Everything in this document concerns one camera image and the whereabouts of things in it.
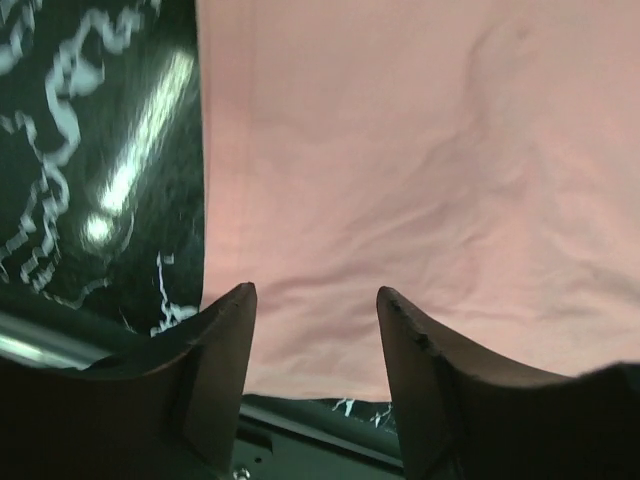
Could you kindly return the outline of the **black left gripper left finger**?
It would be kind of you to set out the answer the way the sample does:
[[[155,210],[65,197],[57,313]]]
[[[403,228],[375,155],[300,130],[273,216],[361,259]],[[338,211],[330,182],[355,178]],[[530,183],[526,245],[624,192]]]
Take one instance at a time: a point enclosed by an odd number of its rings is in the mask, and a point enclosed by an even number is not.
[[[5,479],[225,479],[256,318],[241,283],[84,370],[1,363]]]

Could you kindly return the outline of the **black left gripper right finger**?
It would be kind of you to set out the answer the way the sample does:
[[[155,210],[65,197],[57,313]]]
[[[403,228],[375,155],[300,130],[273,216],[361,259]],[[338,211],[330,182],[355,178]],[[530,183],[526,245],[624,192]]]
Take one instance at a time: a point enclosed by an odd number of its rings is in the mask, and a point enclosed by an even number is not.
[[[635,479],[639,368],[571,378],[493,352],[396,290],[377,315],[409,479]]]

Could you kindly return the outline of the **pink t shirt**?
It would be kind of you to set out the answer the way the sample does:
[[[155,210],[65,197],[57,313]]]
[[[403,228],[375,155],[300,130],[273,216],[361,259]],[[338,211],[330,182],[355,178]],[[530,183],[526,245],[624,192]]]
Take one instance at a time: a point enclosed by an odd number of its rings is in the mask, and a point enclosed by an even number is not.
[[[389,399],[375,297],[577,375],[639,358],[635,1],[201,1],[203,299],[245,383]]]

